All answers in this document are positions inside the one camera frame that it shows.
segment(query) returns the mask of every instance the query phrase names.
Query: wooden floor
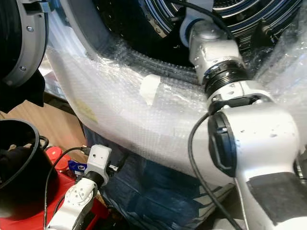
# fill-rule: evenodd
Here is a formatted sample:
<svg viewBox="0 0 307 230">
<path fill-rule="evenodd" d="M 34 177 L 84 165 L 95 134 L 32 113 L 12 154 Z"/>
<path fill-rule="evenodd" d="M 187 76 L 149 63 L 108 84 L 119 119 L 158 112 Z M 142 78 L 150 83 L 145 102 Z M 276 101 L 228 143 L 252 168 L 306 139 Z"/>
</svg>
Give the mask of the wooden floor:
<svg viewBox="0 0 307 230">
<path fill-rule="evenodd" d="M 42 108 L 25 101 L 8 114 L 0 112 L 0 119 L 10 118 L 32 123 L 40 135 L 49 139 L 51 145 L 59 146 L 63 150 L 86 145 L 78 118 L 51 105 L 45 104 Z M 85 161 L 85 157 L 80 153 L 74 152 L 70 156 L 74 160 Z"/>
</svg>

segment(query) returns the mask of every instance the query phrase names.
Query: red cap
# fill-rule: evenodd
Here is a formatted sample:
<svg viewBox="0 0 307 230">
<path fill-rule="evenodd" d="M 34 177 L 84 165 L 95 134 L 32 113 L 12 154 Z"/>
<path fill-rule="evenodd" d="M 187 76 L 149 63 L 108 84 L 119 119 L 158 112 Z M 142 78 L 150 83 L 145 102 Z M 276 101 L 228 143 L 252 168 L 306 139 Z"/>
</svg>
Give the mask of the red cap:
<svg viewBox="0 0 307 230">
<path fill-rule="evenodd" d="M 62 154 L 60 147 L 54 146 L 46 150 L 46 153 L 52 163 Z"/>
<path fill-rule="evenodd" d="M 60 147 L 51 147 L 49 149 L 46 150 L 46 153 L 49 157 L 49 159 L 52 161 L 52 163 L 54 163 L 56 161 L 57 158 L 59 158 L 59 156 L 62 154 L 62 150 Z M 68 161 L 70 161 L 71 158 L 68 155 L 63 156 L 59 162 L 57 163 L 55 169 L 57 171 L 64 171 L 68 169 Z"/>
<path fill-rule="evenodd" d="M 65 155 L 59 160 L 59 162 L 56 165 L 57 171 L 64 171 L 68 169 L 68 161 L 70 161 L 71 158 L 68 155 Z"/>
</svg>

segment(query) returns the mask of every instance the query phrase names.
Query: white robotic arm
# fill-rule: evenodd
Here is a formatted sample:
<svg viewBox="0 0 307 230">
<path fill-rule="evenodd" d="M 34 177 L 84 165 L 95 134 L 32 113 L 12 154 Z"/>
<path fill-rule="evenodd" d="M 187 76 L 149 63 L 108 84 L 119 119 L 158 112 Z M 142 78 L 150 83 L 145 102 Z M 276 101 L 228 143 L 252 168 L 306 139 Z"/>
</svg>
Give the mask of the white robotic arm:
<svg viewBox="0 0 307 230">
<path fill-rule="evenodd" d="M 292 116 L 248 77 L 236 42 L 216 25 L 197 21 L 189 35 L 189 59 L 208 98 L 210 155 L 235 179 L 247 229 L 305 228 L 307 187 L 294 174 L 300 145 Z"/>
<path fill-rule="evenodd" d="M 93 145 L 87 161 L 85 177 L 69 188 L 61 208 L 56 212 L 47 230 L 78 230 L 84 217 L 91 210 L 98 188 L 107 184 L 111 149 Z"/>
</svg>

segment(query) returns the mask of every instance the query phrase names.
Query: blue label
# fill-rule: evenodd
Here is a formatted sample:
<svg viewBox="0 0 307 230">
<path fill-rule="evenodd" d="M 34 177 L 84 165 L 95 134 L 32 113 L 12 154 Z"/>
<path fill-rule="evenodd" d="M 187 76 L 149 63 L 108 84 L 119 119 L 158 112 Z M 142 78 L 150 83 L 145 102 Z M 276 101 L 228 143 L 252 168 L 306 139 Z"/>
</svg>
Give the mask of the blue label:
<svg viewBox="0 0 307 230">
<path fill-rule="evenodd" d="M 68 166 L 70 170 L 79 172 L 84 172 L 87 167 L 86 164 L 78 163 L 75 161 L 68 161 Z"/>
</svg>

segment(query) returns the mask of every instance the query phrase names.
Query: black pad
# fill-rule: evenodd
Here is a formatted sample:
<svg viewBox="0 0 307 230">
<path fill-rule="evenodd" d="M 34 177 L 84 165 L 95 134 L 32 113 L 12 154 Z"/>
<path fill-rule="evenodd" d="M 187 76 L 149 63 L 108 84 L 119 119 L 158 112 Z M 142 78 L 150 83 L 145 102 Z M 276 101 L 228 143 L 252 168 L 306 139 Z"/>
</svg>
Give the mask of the black pad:
<svg viewBox="0 0 307 230">
<path fill-rule="evenodd" d="M 293 173 L 256 176 L 247 184 L 274 225 L 291 218 L 307 216 L 307 187 Z"/>
</svg>

